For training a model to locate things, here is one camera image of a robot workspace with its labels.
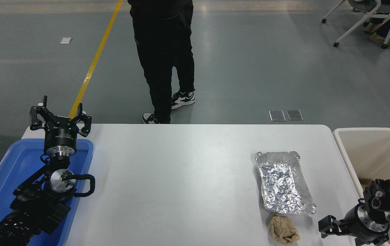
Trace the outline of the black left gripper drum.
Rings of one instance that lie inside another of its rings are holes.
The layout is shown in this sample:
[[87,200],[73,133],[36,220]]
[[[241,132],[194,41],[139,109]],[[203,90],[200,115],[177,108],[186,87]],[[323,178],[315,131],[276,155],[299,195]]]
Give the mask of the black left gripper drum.
[[70,118],[58,118],[55,121],[48,121],[44,124],[44,130],[45,148],[56,146],[77,147],[77,134],[79,128],[70,123]]

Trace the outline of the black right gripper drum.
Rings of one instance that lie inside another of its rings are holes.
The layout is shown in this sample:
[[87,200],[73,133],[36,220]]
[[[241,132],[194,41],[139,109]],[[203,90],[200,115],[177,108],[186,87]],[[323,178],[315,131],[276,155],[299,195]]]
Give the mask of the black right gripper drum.
[[379,237],[379,226],[368,215],[364,204],[357,204],[347,212],[344,225],[355,237],[356,246],[371,244]]

